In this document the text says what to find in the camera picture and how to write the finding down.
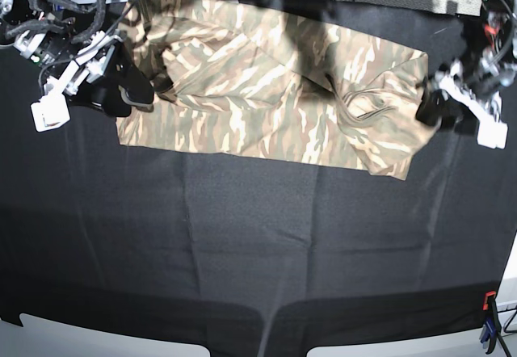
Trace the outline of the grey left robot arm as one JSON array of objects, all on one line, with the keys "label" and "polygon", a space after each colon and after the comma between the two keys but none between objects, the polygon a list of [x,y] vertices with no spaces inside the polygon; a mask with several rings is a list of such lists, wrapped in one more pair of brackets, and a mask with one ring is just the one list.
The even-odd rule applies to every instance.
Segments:
[{"label": "grey left robot arm", "polygon": [[463,36],[463,55],[424,83],[416,118],[428,126],[476,123],[480,146],[504,149],[500,92],[516,82],[516,0],[481,0],[480,17],[465,24]]}]

